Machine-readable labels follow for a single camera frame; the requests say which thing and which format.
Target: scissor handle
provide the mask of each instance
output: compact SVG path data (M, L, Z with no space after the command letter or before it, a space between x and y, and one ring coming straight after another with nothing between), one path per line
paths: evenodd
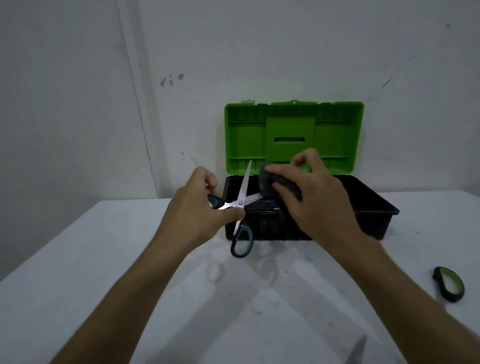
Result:
M208 195L208 202L212 204L212 208L214 208L215 210L221 208L225 204L223 198L215 196L213 194Z
M245 251L243 253L238 254L235 251L235 247L237 246L237 241L240 237L240 234L242 234L244 231L246 231L247 234L248 234L248 246L247 246L247 249L245 249ZM250 250L252 250L252 247L253 247L253 232L250 229L250 226L248 225L248 223L245 220L242 220L237 233L235 235L233 235L232 246L230 247L230 252L232 253L232 255L235 258L244 258L250 253Z

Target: dark sponge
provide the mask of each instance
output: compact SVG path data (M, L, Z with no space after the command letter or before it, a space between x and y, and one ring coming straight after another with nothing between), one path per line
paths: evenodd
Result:
M283 176L265 171L265 167L270 164L270 162L263 163L260 166L260 172L258 173L258 185L260 187L260 193L262 196L271 199L280 199L280 195L273 188L273 183L277 182L287 187L295 195L297 200L301 201L301 190L295 182L292 182Z

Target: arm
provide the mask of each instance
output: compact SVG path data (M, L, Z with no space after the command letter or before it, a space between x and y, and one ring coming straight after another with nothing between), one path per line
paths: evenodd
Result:
M311 172L298 168L305 163ZM480 362L480 343L360 230L347 192L315 149L265 169L299 186L302 201L274 184L298 226L352 276L409 363Z
M163 290L185 256L213 238L243 209L213 210L215 176L198 167L177 190L150 244L52 360L128 363Z

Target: hand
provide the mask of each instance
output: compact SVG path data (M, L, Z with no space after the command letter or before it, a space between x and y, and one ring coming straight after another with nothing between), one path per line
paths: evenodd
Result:
M299 168L305 163L311 172ZM272 164L265 167L265 170L282 175L298 185L302 201L297 200L281 184L274 183L274 188L282 196L300 229L333 257L343 253L345 245L352 240L365 236L357 223L342 182L325 168L315 149L298 153L290 164Z
M243 208L214 210L210 207L207 195L219 196L215 187L215 175L203 167L197 167L187 184L175 192L156 236L185 248L185 252L189 253L213 238L225 224L242 219L245 216Z

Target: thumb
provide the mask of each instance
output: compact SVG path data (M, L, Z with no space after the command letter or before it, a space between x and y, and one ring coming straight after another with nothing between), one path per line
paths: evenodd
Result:
M285 205L288 207L288 211L290 212L291 215L295 214L295 211L298 210L300 207L300 201L297 200L295 195L284 185L279 184L275 182L273 184L273 188L280 194L280 196L283 199L283 202L285 202Z
M243 208L230 207L225 210L217 210L218 222L221 226L227 225L229 222L241 220L245 217Z

